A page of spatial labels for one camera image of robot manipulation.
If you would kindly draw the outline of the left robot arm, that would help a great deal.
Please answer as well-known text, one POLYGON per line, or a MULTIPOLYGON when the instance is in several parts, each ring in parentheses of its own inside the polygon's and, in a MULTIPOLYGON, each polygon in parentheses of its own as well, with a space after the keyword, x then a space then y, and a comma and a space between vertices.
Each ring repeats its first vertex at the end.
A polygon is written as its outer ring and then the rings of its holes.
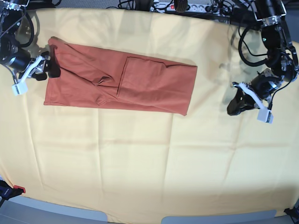
POLYGON ((255 22, 249 23, 240 36, 238 52, 241 60, 249 67, 266 65, 249 84, 233 82, 237 89, 235 97, 227 107, 230 116, 236 116, 248 110, 258 109, 259 120, 268 122, 272 116, 273 99, 283 89, 283 82, 290 84, 299 74, 299 60, 292 44, 290 32, 285 21, 286 9, 280 0, 256 0, 250 3, 255 22), (242 52, 244 38, 251 30, 257 28, 267 49, 266 58, 251 62, 242 52))

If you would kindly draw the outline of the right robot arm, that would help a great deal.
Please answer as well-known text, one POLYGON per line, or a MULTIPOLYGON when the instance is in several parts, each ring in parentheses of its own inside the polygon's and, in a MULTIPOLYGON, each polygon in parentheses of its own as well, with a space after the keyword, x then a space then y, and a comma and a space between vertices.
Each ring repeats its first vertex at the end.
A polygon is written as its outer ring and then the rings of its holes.
POLYGON ((25 48, 29 47, 35 36, 34 24, 29 10, 56 8, 60 0, 2 0, 0 2, 0 64, 12 74, 14 83, 21 78, 34 78, 43 81, 58 78, 60 68, 54 51, 45 51, 33 58, 25 48), (17 31, 23 19, 28 21, 29 40, 21 43, 16 39, 17 31))

